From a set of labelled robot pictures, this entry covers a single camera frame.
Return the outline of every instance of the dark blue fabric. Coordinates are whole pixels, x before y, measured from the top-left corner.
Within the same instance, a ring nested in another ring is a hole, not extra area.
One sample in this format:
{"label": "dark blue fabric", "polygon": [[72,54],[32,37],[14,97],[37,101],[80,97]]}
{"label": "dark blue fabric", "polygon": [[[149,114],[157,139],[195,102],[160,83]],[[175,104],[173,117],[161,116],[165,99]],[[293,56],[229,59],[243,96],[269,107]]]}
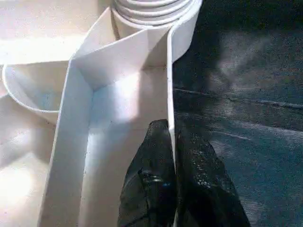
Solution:
{"label": "dark blue fabric", "polygon": [[302,28],[302,0],[207,0],[173,66],[176,124],[204,132],[253,227],[303,223]]}

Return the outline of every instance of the white plastic roll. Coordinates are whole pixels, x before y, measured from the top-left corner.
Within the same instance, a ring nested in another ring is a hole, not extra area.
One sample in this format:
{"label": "white plastic roll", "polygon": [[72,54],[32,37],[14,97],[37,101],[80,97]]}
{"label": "white plastic roll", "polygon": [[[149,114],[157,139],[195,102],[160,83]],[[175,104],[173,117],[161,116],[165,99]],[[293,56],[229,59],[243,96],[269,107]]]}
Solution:
{"label": "white plastic roll", "polygon": [[185,15],[196,0],[132,1],[115,0],[115,8],[125,19],[140,25],[159,26]]}

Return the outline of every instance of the white compartment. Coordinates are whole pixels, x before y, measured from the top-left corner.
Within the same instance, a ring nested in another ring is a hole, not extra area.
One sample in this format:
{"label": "white compartment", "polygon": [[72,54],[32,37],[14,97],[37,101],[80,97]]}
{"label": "white compartment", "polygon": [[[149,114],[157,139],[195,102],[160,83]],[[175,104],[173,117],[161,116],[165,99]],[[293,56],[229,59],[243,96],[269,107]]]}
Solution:
{"label": "white compartment", "polygon": [[140,29],[110,9],[90,29],[69,63],[40,226],[116,226],[149,123],[168,119],[173,134],[171,65],[190,45],[200,6],[169,36],[171,25]]}
{"label": "white compartment", "polygon": [[67,61],[6,65],[3,83],[21,106],[56,124]]}

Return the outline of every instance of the curved white container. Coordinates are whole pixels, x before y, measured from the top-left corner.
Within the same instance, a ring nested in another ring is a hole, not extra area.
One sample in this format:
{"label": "curved white container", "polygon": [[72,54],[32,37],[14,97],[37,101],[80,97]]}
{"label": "curved white container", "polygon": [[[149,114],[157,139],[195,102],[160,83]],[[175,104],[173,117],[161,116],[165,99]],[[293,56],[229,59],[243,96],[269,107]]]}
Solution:
{"label": "curved white container", "polygon": [[2,79],[21,106],[56,124],[68,61],[5,65]]}

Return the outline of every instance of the dark fabric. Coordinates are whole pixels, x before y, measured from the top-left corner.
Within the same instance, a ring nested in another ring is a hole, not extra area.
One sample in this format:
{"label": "dark fabric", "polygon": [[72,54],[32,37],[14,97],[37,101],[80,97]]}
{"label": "dark fabric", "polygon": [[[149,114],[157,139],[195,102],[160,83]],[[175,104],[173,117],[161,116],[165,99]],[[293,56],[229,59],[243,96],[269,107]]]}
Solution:
{"label": "dark fabric", "polygon": [[177,129],[178,227],[250,226],[234,185],[200,128]]}
{"label": "dark fabric", "polygon": [[177,188],[167,120],[149,125],[127,170],[120,200],[118,226],[172,226]]}
{"label": "dark fabric", "polygon": [[303,1],[205,1],[173,82],[176,124],[203,132],[250,224],[301,226]]}

